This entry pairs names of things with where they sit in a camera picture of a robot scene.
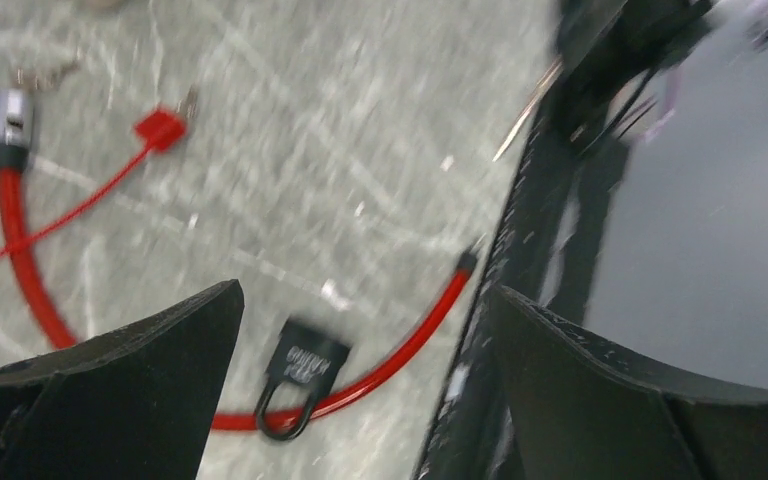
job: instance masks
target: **red cable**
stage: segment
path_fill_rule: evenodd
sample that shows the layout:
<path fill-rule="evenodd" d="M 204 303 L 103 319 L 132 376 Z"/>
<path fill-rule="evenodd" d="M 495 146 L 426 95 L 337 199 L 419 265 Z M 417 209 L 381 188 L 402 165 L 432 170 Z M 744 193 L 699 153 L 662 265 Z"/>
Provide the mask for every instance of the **red cable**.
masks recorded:
<path fill-rule="evenodd" d="M 119 185 L 119 183 L 121 183 L 122 180 L 125 179 L 125 177 L 127 177 L 131 172 L 133 172 L 135 168 L 140 166 L 140 164 L 142 164 L 142 162 L 145 161 L 148 155 L 155 149 L 156 147 L 154 145 L 147 143 L 140 153 L 138 153 L 134 158 L 132 158 L 122 170 L 116 173 L 116 175 L 114 175 L 113 178 L 111 178 L 107 183 L 102 185 L 101 188 L 96 190 L 92 195 L 90 195 L 86 200 L 81 202 L 78 206 L 76 206 L 72 210 L 69 210 L 68 212 L 63 214 L 60 218 L 49 223 L 48 225 L 43 227 L 41 230 L 31 234 L 28 237 L 24 237 L 24 236 L 18 237 L 18 238 L 15 238 L 13 241 L 6 240 L 7 241 L 6 246 L 0 249 L 0 258 L 5 255 L 12 255 L 14 253 L 18 253 L 22 250 L 27 249 L 28 247 L 32 246 L 34 243 L 51 235 L 57 230 L 60 230 L 61 228 L 65 227 L 67 224 L 69 224 L 76 218 L 86 213 L 89 209 L 94 207 L 95 204 L 97 204 L 102 198 L 104 198 L 110 192 L 112 192 L 113 189 L 116 188 L 116 186 Z M 21 189 L 18 189 L 16 195 L 21 195 Z M 6 211 L 2 207 L 2 214 L 5 214 L 5 213 L 8 215 L 16 214 L 15 211 Z M 23 231 L 25 230 L 24 217 L 23 218 L 8 217 L 7 220 L 10 221 L 11 225 L 18 225 L 19 223 L 21 223 L 22 230 Z"/>
<path fill-rule="evenodd" d="M 114 180 L 116 178 L 121 180 L 121 177 L 117 175 L 117 177 L 114 177 Z M 4 239 L 8 245 L 29 245 L 33 243 L 29 243 L 24 237 L 26 228 L 20 180 L 21 176 L 19 173 L 8 170 L 0 172 L 0 212 Z M 115 185 L 114 180 L 108 183 L 108 185 Z M 95 198 L 97 201 L 101 196 L 103 195 L 93 195 L 90 198 Z M 77 343 L 75 336 L 60 317 L 48 292 L 43 287 L 39 270 L 30 249 L 25 247 L 24 249 L 12 251 L 10 259 L 16 275 L 16 281 L 19 283 L 19 287 L 37 323 L 49 341 L 51 341 L 51 344 L 57 349 L 75 345 Z M 446 315 L 463 292 L 472 275 L 472 271 L 471 267 L 455 270 L 449 285 L 416 331 L 411 334 L 410 338 L 383 363 L 365 374 L 361 379 L 323 400 L 316 408 L 313 418 L 323 417 L 355 403 L 380 387 L 410 362 L 446 318 Z M 295 423 L 300 413 L 300 408 L 280 410 L 267 414 L 266 420 L 273 428 L 286 428 Z M 213 419 L 212 428 L 214 430 L 251 432 L 257 430 L 257 425 L 254 413 L 252 412 L 217 413 Z"/>

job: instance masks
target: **black padlock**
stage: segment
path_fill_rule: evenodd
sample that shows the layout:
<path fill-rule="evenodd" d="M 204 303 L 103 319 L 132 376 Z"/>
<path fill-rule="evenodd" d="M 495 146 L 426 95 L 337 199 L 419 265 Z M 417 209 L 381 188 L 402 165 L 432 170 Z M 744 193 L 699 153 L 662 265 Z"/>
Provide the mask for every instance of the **black padlock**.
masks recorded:
<path fill-rule="evenodd" d="M 255 408 L 257 428 L 267 437 L 281 442 L 301 435 L 316 406 L 331 393 L 350 350 L 348 345 L 305 325 L 299 319 L 289 318 L 281 329 L 281 339 L 266 368 L 266 387 Z M 296 424 L 278 432 L 267 425 L 266 409 L 272 395 L 283 383 L 307 390 L 308 397 Z"/>

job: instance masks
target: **scratched gray surface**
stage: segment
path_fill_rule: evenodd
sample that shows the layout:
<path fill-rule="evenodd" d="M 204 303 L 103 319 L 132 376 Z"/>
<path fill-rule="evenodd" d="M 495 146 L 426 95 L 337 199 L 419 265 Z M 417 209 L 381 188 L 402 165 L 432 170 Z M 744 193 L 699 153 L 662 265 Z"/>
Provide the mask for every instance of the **scratched gray surface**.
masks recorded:
<path fill-rule="evenodd" d="M 41 98 L 33 225 L 137 151 L 140 115 L 203 92 L 184 148 L 37 248 L 62 313 L 86 337 L 239 278 L 224 410 L 253 406 L 291 312 L 354 343 L 340 382 L 369 369 L 493 229 L 515 158 L 490 158 L 546 65 L 549 15 L 545 0 L 128 0 L 108 14 L 0 0 L 0 86 L 11 64 L 83 57 Z M 405 371 L 298 441 L 212 435 L 200 478 L 408 478 L 468 301 Z M 1 262 L 0 365 L 47 350 Z"/>

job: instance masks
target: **gray table surface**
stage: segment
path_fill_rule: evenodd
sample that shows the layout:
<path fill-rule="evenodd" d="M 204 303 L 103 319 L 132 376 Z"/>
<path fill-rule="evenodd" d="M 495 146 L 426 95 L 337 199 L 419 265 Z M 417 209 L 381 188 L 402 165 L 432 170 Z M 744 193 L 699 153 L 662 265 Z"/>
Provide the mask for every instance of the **gray table surface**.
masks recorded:
<path fill-rule="evenodd" d="M 516 155 L 490 159 L 547 64 L 549 18 L 546 0 L 129 0 L 108 14 L 0 0 L 0 86 L 10 65 L 82 56 L 40 98 L 35 226 L 138 150 L 132 122 L 202 90 L 186 146 L 36 249 L 62 313 L 88 337 L 239 278 L 222 409 L 253 406 L 290 313 L 354 343 L 340 382 L 361 374 L 492 231 Z M 298 441 L 212 435 L 200 478 L 408 478 L 468 302 L 405 371 Z M 0 365 L 48 349 L 0 262 Z"/>

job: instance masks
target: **thin red cable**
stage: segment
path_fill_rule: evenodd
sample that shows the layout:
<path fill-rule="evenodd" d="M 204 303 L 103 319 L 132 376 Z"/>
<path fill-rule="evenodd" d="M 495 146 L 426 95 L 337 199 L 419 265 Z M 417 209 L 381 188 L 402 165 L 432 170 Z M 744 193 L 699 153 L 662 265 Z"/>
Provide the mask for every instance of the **thin red cable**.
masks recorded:
<path fill-rule="evenodd" d="M 32 246 L 36 242 L 44 239 L 45 237 L 51 235 L 52 233 L 60 230 L 61 228 L 65 227 L 69 223 L 71 223 L 76 218 L 80 217 L 84 213 L 86 213 L 88 210 L 90 210 L 92 207 L 94 207 L 102 198 L 110 194 L 110 192 L 113 191 L 114 188 L 116 188 L 119 183 L 122 182 L 122 180 L 125 179 L 131 172 L 134 171 L 140 164 L 142 164 L 146 158 L 148 158 L 148 155 L 154 150 L 154 146 L 151 144 L 147 144 L 143 150 L 138 153 L 136 156 L 134 156 L 122 170 L 120 170 L 116 175 L 113 176 L 107 183 L 102 185 L 98 190 L 96 190 L 92 195 L 87 197 L 83 202 L 78 204 L 75 208 L 72 210 L 69 210 L 65 214 L 63 214 L 60 218 L 57 220 L 49 223 L 45 227 L 43 227 L 41 230 L 34 232 L 30 236 L 18 238 L 11 241 L 7 241 L 4 248 L 0 249 L 0 258 L 5 255 L 11 255 L 17 252 L 20 252 L 22 250 L 27 249 L 28 247 Z M 19 192 L 17 195 L 21 196 L 21 189 L 19 189 Z M 22 229 L 25 230 L 25 219 L 23 218 L 8 218 L 7 220 L 10 221 L 10 225 L 18 225 L 21 223 Z"/>
<path fill-rule="evenodd" d="M 21 177 L 18 173 L 0 172 L 0 211 L 4 238 L 8 245 L 20 244 L 26 231 L 20 180 Z M 42 285 L 42 278 L 30 249 L 25 248 L 12 252 L 10 258 L 16 280 L 46 337 L 57 349 L 75 345 L 77 343 L 75 336 L 60 317 L 48 292 Z M 316 408 L 313 418 L 329 415 L 357 402 L 407 365 L 446 318 L 471 276 L 472 270 L 470 269 L 455 270 L 437 303 L 398 350 L 353 384 L 329 395 Z M 287 428 L 296 422 L 300 414 L 301 408 L 280 410 L 267 414 L 266 421 L 273 428 Z M 253 412 L 217 413 L 213 419 L 212 428 L 214 430 L 252 432 L 257 430 L 257 424 Z"/>

